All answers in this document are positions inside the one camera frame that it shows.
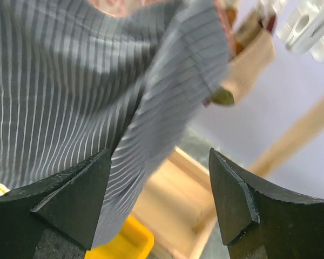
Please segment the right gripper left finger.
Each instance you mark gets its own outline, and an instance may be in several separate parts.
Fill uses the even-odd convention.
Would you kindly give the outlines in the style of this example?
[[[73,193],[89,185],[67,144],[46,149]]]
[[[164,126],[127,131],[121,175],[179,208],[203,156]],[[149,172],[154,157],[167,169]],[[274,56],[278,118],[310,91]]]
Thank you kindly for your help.
[[[0,196],[0,258],[84,258],[109,179],[103,150],[79,164]]]

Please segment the grey striped underwear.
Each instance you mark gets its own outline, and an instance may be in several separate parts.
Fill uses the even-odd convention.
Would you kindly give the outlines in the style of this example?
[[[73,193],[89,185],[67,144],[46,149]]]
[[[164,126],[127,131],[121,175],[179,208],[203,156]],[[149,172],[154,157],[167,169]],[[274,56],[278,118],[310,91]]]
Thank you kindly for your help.
[[[219,1],[160,1],[124,17],[93,1],[0,1],[0,182],[19,188],[108,149],[92,247],[109,243],[219,91],[225,22]]]

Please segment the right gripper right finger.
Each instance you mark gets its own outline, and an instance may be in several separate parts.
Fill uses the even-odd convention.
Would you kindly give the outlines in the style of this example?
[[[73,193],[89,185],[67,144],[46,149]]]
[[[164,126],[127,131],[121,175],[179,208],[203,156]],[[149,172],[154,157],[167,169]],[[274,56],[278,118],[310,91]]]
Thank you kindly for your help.
[[[214,149],[208,164],[230,258],[324,258],[324,199],[273,184]]]

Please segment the white plastic clip hanger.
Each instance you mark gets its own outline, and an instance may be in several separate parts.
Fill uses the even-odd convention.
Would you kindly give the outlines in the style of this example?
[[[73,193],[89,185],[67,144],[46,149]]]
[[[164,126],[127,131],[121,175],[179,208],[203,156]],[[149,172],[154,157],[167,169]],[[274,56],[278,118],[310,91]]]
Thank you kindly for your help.
[[[276,35],[289,52],[309,52],[315,61],[324,63],[324,1],[301,1]]]

